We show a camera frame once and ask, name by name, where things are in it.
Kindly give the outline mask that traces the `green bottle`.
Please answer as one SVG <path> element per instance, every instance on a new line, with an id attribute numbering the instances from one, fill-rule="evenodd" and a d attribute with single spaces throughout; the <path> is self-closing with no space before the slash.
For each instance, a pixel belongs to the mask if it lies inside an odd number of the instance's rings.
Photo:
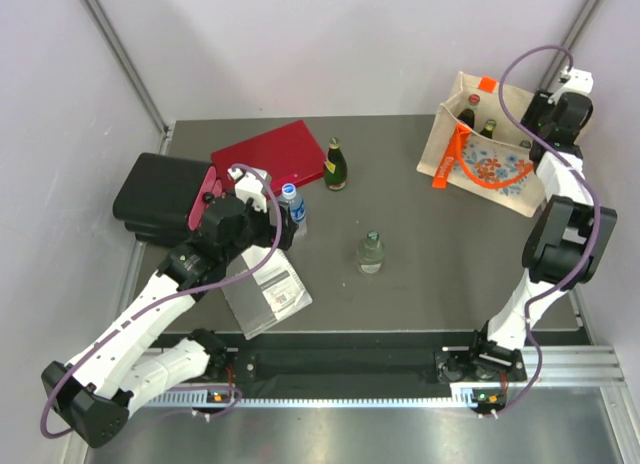
<path id="1" fill-rule="evenodd" d="M 494 119 L 487 119 L 480 131 L 480 135 L 487 139 L 492 139 L 496 126 L 497 122 Z"/>
<path id="2" fill-rule="evenodd" d="M 324 163 L 324 182 L 329 190 L 340 191 L 347 183 L 348 167 L 340 147 L 340 140 L 332 137 Z"/>

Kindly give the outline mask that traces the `dark bottle red cap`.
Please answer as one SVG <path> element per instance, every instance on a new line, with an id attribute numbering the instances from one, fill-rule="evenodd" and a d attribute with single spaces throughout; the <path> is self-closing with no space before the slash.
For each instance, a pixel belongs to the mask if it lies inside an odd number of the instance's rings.
<path id="1" fill-rule="evenodd" d="M 470 94 L 464 109 L 457 116 L 457 119 L 470 129 L 475 127 L 476 108 L 480 101 L 481 98 L 478 94 Z"/>

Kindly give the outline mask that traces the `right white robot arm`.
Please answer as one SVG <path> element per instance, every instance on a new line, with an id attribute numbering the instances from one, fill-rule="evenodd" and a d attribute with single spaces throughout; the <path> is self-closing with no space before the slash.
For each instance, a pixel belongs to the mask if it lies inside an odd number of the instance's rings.
<path id="1" fill-rule="evenodd" d="M 565 91 L 553 97 L 539 91 L 521 120 L 552 148 L 535 142 L 529 153 L 546 204 L 524 246 L 522 279 L 505 307 L 476 334 L 466 356 L 469 372 L 478 379 L 516 366 L 527 331 L 568 290 L 593 277 L 608 244 L 617 213 L 603 207 L 596 226 L 593 198 L 572 174 L 582 171 L 575 141 L 592 112 L 584 94 Z"/>

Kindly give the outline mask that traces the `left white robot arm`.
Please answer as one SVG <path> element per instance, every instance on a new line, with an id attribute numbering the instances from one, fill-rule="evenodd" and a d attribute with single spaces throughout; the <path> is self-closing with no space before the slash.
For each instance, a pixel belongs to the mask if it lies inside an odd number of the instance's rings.
<path id="1" fill-rule="evenodd" d="M 154 358 L 142 357 L 207 292 L 232 283 L 227 268 L 244 251 L 253 246 L 270 254 L 287 250 L 297 229 L 284 201 L 267 211 L 234 194 L 213 199 L 200 227 L 169 251 L 109 328 L 68 362 L 53 361 L 45 368 L 44 411 L 55 412 L 86 444 L 100 448 L 157 396 L 191 379 L 224 376 L 230 365 L 225 345 L 203 328 Z"/>

